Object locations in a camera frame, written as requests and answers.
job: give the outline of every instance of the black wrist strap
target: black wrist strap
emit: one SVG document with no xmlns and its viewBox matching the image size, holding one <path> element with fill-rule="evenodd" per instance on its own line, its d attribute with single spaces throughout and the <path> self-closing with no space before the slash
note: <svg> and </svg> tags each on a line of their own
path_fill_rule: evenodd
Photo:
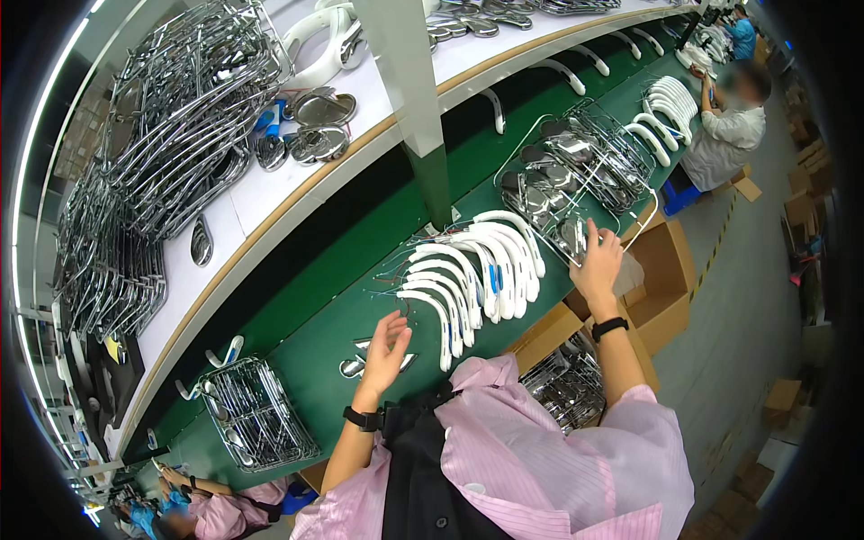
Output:
<svg viewBox="0 0 864 540">
<path fill-rule="evenodd" d="M 594 328 L 591 330 L 591 337 L 594 338 L 595 343 L 600 343 L 600 337 L 609 332 L 610 330 L 614 330 L 615 328 L 623 327 L 625 330 L 630 329 L 630 325 L 627 324 L 627 320 L 622 317 L 615 317 L 614 319 L 609 319 L 606 322 L 602 322 L 600 324 L 595 324 Z"/>
<path fill-rule="evenodd" d="M 350 423 L 358 426 L 360 431 L 378 431 L 384 426 L 384 410 L 380 407 L 376 412 L 357 412 L 351 406 L 345 407 L 342 416 Z"/>
</svg>

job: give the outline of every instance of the white shirt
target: white shirt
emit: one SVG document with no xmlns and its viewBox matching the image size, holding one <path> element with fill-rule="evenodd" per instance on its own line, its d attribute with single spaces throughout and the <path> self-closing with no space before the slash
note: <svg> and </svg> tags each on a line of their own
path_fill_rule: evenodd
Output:
<svg viewBox="0 0 864 540">
<path fill-rule="evenodd" d="M 681 166 L 696 189 L 711 191 L 732 178 L 747 163 L 747 155 L 765 135 L 765 109 L 726 109 L 702 112 L 702 128 L 681 158 Z"/>
</svg>

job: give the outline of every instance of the hand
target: hand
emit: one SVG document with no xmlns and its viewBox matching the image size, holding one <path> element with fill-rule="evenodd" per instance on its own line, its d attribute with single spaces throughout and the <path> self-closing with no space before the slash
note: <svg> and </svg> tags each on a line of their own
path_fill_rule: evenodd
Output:
<svg viewBox="0 0 864 540">
<path fill-rule="evenodd" d="M 705 80 L 705 73 L 699 71 L 699 68 L 696 67 L 696 64 L 690 64 L 690 74 L 696 77 L 697 79 Z"/>
<path fill-rule="evenodd" d="M 408 319 L 400 317 L 398 311 L 378 321 L 366 354 L 363 378 L 357 386 L 355 397 L 363 397 L 366 402 L 374 400 L 375 407 L 378 407 L 381 395 L 393 384 L 396 375 L 399 374 L 399 366 L 402 365 L 410 341 L 411 329 L 408 328 Z"/>
<path fill-rule="evenodd" d="M 189 484 L 189 479 L 172 467 L 165 466 L 159 472 L 165 480 L 171 482 L 175 486 L 187 486 Z"/>
<path fill-rule="evenodd" d="M 603 237 L 603 244 L 600 244 L 600 236 Z M 618 304 L 612 286 L 618 277 L 623 257 L 621 239 L 609 229 L 597 231 L 594 220 L 588 218 L 588 254 L 581 268 L 570 264 L 570 279 L 588 302 L 597 322 L 618 316 Z"/>
</svg>

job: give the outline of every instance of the green workbench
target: green workbench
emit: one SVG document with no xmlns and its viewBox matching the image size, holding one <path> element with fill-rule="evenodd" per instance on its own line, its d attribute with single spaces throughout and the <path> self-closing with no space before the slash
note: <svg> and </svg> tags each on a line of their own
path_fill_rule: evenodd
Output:
<svg viewBox="0 0 864 540">
<path fill-rule="evenodd" d="M 637 43 L 643 56 L 636 61 L 629 50 L 611 36 L 603 36 L 588 44 L 609 65 L 609 77 L 602 77 L 580 54 L 564 52 L 554 57 L 571 66 L 586 84 L 588 96 L 597 99 L 603 110 L 623 124 L 641 112 L 641 93 L 648 81 L 658 76 L 675 76 L 695 96 L 698 95 L 698 81 L 688 75 L 671 52 L 673 40 L 659 28 L 658 23 L 640 26 L 663 44 L 667 51 L 664 57 L 659 57 L 642 40 Z M 507 133 L 504 136 L 494 132 L 490 115 L 487 130 L 468 138 L 456 148 L 448 148 L 450 193 L 463 219 L 470 219 L 486 210 L 504 208 L 492 185 L 492 174 L 538 117 L 546 113 L 561 115 L 580 100 L 568 85 L 556 83 L 512 111 L 506 111 Z M 697 117 L 691 123 L 691 129 L 695 131 L 699 125 Z M 535 130 L 526 142 L 536 140 Z M 683 146 L 670 154 L 672 167 L 682 153 Z M 671 167 L 658 167 L 651 177 L 651 186 L 659 190 L 670 171 Z M 639 214 L 650 199 L 649 195 L 641 200 L 633 212 Z M 586 209 L 583 215 L 593 216 L 598 226 L 612 230 L 618 228 L 610 214 L 592 198 L 583 198 L 580 206 Z M 404 242 L 428 220 L 416 183 L 410 182 L 287 283 L 252 320 L 242 326 L 238 324 L 238 333 L 246 340 L 244 354 L 263 355 L 280 375 L 298 416 L 321 448 L 319 458 L 264 473 L 243 473 L 234 466 L 223 447 L 213 422 L 204 412 L 203 403 L 185 402 L 178 398 L 154 427 L 158 441 L 171 448 L 171 453 L 160 459 L 170 463 L 190 463 L 194 473 L 242 489 L 284 476 L 329 456 L 341 431 L 342 410 L 350 403 L 359 381 L 359 378 L 343 378 L 338 372 L 339 363 L 353 358 L 358 350 L 352 341 L 371 336 L 380 317 L 396 308 L 405 309 L 404 302 L 397 301 L 394 296 L 377 294 L 391 289 L 391 286 L 373 278 L 382 271 L 395 269 L 407 257 L 408 253 L 403 253 L 407 249 Z M 623 233 L 632 223 L 632 217 L 622 216 L 619 230 Z M 540 244 L 540 248 L 547 273 L 540 282 L 537 300 L 529 304 L 522 319 L 501 321 L 495 325 L 484 318 L 483 328 L 475 331 L 474 346 L 467 349 L 461 359 L 469 356 L 490 358 L 500 354 L 572 289 L 567 266 L 545 245 Z M 387 391 L 384 398 L 392 401 L 432 387 L 448 376 L 438 368 L 440 328 L 437 314 L 423 302 L 412 302 L 409 318 L 414 328 L 409 352 L 420 356 Z M 454 368 L 461 359 L 454 359 Z M 172 384 L 166 384 L 161 392 L 174 391 L 173 381 L 169 382 Z M 145 467 L 138 475 L 143 486 L 154 485 L 155 478 L 153 467 Z"/>
</svg>

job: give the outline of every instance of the green conveyor belt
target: green conveyor belt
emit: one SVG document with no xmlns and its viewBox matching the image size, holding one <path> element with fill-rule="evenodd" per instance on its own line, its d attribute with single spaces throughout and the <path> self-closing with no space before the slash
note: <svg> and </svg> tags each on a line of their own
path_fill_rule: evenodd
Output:
<svg viewBox="0 0 864 540">
<path fill-rule="evenodd" d="M 640 94 L 650 79 L 669 74 L 679 78 L 698 95 L 698 81 L 690 77 L 671 53 L 673 42 L 658 24 L 640 25 L 648 29 L 667 51 L 658 57 L 644 40 L 637 40 L 643 52 L 635 61 L 629 50 L 617 39 L 604 36 L 588 45 L 609 65 L 611 75 L 602 77 L 576 53 L 565 52 L 555 58 L 574 68 L 588 88 L 588 96 L 596 98 L 603 109 L 623 124 L 641 112 Z M 463 219 L 495 208 L 503 208 L 492 186 L 491 176 L 514 150 L 519 140 L 543 114 L 560 115 L 579 98 L 565 83 L 556 84 L 507 111 L 507 133 L 497 135 L 490 127 L 468 138 L 457 148 L 448 148 L 450 193 Z M 691 124 L 696 130 L 698 117 Z M 529 142 L 536 140 L 530 137 Z M 683 147 L 670 154 L 672 166 L 681 158 Z M 658 167 L 651 186 L 659 190 L 669 168 Z M 609 214 L 596 202 L 582 200 L 599 226 L 615 230 Z M 648 203 L 643 200 L 633 211 L 638 214 Z M 390 311 L 404 308 L 393 296 L 375 295 L 373 291 L 389 288 L 387 283 L 373 280 L 382 270 L 391 270 L 407 254 L 397 257 L 406 248 L 402 244 L 429 217 L 423 207 L 414 182 L 371 211 L 351 231 L 324 251 L 298 277 L 268 302 L 252 320 L 238 324 L 238 333 L 246 338 L 245 353 L 265 354 L 270 365 L 279 373 L 295 409 L 311 435 L 321 447 L 324 459 L 332 452 L 342 425 L 341 412 L 351 401 L 358 379 L 345 379 L 338 373 L 339 362 L 353 357 L 356 349 L 352 340 L 369 337 L 376 321 Z M 622 217 L 623 232 L 633 222 Z M 475 344 L 462 355 L 492 357 L 505 350 L 531 325 L 543 317 L 571 289 L 567 267 L 541 244 L 547 274 L 541 280 L 537 301 L 529 304 L 525 317 L 501 321 L 493 325 L 484 318 L 484 326 L 475 333 Z M 382 264 L 393 259 L 393 263 Z M 447 375 L 438 368 L 439 326 L 434 310 L 422 302 L 410 304 L 414 336 L 409 352 L 420 357 L 400 375 L 384 396 L 398 400 L 442 381 Z M 454 359 L 454 367 L 459 360 Z M 166 384 L 161 391 L 174 391 Z M 284 476 L 317 460 L 296 463 L 264 473 L 239 471 L 216 434 L 213 423 L 203 413 L 203 403 L 177 399 L 168 414 L 154 427 L 158 441 L 167 443 L 171 453 L 167 462 L 189 462 L 196 473 L 228 482 L 235 489 L 254 486 Z M 155 483 L 155 469 L 145 467 L 138 476 L 143 485 Z"/>
</svg>

